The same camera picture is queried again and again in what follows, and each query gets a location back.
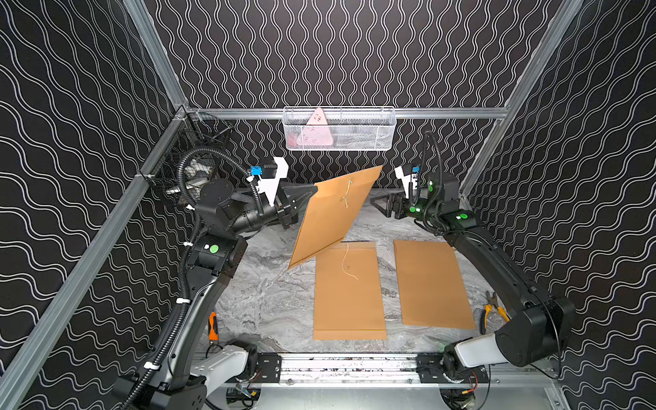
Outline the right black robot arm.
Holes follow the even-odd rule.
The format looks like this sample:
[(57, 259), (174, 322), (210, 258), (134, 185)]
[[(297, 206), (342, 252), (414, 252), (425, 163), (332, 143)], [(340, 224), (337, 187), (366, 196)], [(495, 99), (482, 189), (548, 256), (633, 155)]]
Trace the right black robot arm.
[(437, 150), (434, 133), (422, 138), (420, 161), (397, 167), (402, 191), (371, 199), (388, 218), (410, 217), (415, 225), (442, 237), (475, 266), (500, 297), (506, 323), (497, 331), (451, 343), (445, 347), (439, 368), (454, 379), (476, 367), (509, 363), (534, 367), (554, 356), (561, 360), (576, 311), (567, 298), (552, 296), (521, 269), (498, 245), (473, 212), (461, 208), (459, 181), (442, 161), (429, 169), (427, 156)]

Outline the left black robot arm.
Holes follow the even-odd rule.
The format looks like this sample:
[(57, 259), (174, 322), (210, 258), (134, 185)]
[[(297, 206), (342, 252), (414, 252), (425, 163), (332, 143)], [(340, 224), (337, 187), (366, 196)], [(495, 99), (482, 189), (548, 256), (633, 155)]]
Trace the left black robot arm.
[[(188, 168), (208, 156), (230, 164), (249, 187), (210, 178), (193, 194)], [(287, 160), (273, 157), (244, 167), (225, 150), (201, 146), (182, 155), (176, 169), (179, 194), (193, 211), (191, 238), (178, 269), (179, 296), (143, 367), (116, 380), (113, 394), (123, 409), (202, 409), (211, 392), (228, 380), (252, 379), (257, 353), (245, 343), (194, 362), (196, 345), (210, 327), (215, 304), (237, 273), (249, 235), (270, 224), (289, 228), (318, 191), (312, 184), (287, 184)]]

